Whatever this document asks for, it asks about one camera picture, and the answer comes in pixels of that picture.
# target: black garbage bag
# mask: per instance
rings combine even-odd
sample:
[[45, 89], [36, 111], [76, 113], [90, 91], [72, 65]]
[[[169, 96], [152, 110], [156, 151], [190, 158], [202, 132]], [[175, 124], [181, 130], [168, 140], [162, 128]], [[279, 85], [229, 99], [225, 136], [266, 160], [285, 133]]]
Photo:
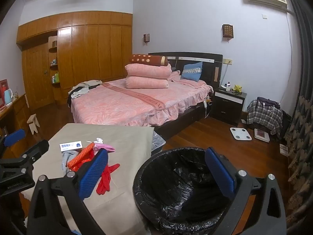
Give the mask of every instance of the black garbage bag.
[[152, 156], [134, 180], [136, 204], [163, 234], [207, 234], [230, 204], [208, 169], [205, 150], [186, 147]]

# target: dark curtain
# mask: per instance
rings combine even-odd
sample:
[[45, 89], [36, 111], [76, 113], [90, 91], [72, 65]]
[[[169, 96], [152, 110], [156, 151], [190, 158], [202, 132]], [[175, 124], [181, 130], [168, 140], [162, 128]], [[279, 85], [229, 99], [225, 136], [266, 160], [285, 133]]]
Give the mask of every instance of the dark curtain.
[[287, 205], [287, 228], [288, 234], [298, 234], [313, 208], [313, 16], [303, 0], [291, 3], [300, 31], [302, 65], [297, 106], [285, 136], [294, 190]]

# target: orange glove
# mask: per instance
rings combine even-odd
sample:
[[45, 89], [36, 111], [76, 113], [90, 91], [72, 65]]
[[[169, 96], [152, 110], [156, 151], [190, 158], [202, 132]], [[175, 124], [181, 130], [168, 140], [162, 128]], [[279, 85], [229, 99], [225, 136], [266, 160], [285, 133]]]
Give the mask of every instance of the orange glove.
[[97, 194], [105, 194], [106, 191], [110, 191], [111, 173], [115, 171], [120, 164], [114, 164], [112, 166], [106, 165], [104, 171], [101, 174], [101, 180], [96, 189]]
[[94, 143], [90, 143], [84, 148], [74, 159], [67, 163], [67, 167], [75, 172], [82, 166], [83, 163], [89, 162], [94, 157]]

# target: wooden floor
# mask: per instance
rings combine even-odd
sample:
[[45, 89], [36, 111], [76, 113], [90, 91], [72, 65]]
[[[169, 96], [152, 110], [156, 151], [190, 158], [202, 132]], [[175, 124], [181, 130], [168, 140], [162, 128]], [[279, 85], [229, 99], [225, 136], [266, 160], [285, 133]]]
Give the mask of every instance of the wooden floor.
[[[67, 105], [50, 104], [35, 111], [40, 123], [39, 134], [33, 136], [34, 142], [40, 139], [49, 140], [67, 123], [73, 123], [70, 108]], [[244, 169], [251, 176], [265, 177], [272, 173], [277, 178], [284, 202], [289, 196], [288, 190], [288, 160], [279, 152], [279, 143], [269, 143], [253, 137], [251, 141], [235, 140], [230, 132], [231, 125], [213, 118], [206, 118], [193, 123], [186, 129], [167, 140], [163, 150], [176, 147], [213, 147], [219, 154], [225, 155], [237, 169]], [[246, 210], [235, 230], [242, 231], [250, 213], [254, 197], [251, 196]]]

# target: metal bolt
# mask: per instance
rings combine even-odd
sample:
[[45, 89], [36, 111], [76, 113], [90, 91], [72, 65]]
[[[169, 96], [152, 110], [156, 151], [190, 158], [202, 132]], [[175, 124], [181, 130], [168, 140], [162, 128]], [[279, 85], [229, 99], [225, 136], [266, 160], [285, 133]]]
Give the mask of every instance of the metal bolt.
[[269, 174], [269, 179], [270, 180], [274, 180], [275, 179], [275, 176], [273, 174]]
[[247, 175], [247, 173], [246, 173], [243, 169], [241, 169], [240, 171], [238, 171], [238, 174], [239, 174], [240, 176], [242, 176], [242, 177], [244, 177], [244, 176]]
[[67, 174], [66, 174], [69, 178], [72, 178], [72, 177], [74, 177], [75, 176], [75, 171], [70, 171], [70, 172], [68, 172]]
[[40, 177], [39, 177], [39, 181], [44, 181], [46, 179], [46, 176], [45, 175], [41, 175]]

